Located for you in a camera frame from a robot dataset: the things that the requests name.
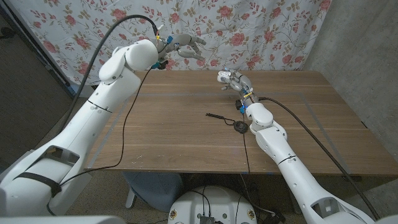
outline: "table top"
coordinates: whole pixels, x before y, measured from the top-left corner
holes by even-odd
[[[236,91],[222,91],[218,71],[151,71],[126,122],[123,159],[113,170],[247,173],[243,135],[213,113],[242,120]],[[353,175],[398,175],[398,163],[319,72],[241,71],[257,97],[273,98],[293,111]],[[142,79],[144,72],[137,75]],[[86,163],[111,166],[122,149],[122,129],[135,95],[120,105]],[[313,174],[341,172],[318,144],[280,106],[262,101],[287,131],[288,142]],[[245,134],[251,174],[280,174],[274,161]]]

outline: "floral curtain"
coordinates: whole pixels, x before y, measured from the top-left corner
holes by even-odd
[[[168,70],[300,70],[331,0],[13,0],[49,55],[64,74],[80,83],[104,33],[131,14],[150,17],[161,35],[187,33],[204,39],[204,61],[168,55]],[[117,46],[155,36],[143,19],[123,22],[105,42],[88,84],[98,84],[98,71]]]

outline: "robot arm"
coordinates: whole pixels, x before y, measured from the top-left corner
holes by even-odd
[[[228,84],[222,90],[231,88],[241,95],[246,116],[252,120],[251,132],[256,135],[260,148],[278,165],[307,223],[374,223],[364,212],[319,185],[287,143],[285,130],[274,121],[272,113],[258,102],[248,77],[226,68],[218,73],[217,80]]]
[[[180,34],[174,42],[160,39],[153,43],[140,40],[128,47],[116,48],[113,56],[101,67],[101,83],[65,129],[47,144],[23,158],[0,183],[0,216],[48,215],[46,206],[57,215],[67,211],[68,197],[80,183],[88,154],[102,132],[111,113],[139,87],[141,80],[134,74],[156,64],[167,52],[178,50],[183,57],[199,58],[198,52],[181,53],[180,47],[201,39]]]

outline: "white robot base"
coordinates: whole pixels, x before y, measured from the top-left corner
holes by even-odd
[[[255,224],[257,218],[253,207],[242,195],[225,187],[211,185],[183,194],[172,205],[168,220],[168,224],[214,222]]]

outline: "yellow sticker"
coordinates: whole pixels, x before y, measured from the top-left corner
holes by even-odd
[[[251,93],[252,93],[252,92],[250,92],[250,93],[248,93],[248,94],[244,95],[243,97],[244,97],[244,98],[246,98],[246,97],[250,96],[250,95],[251,95]]]

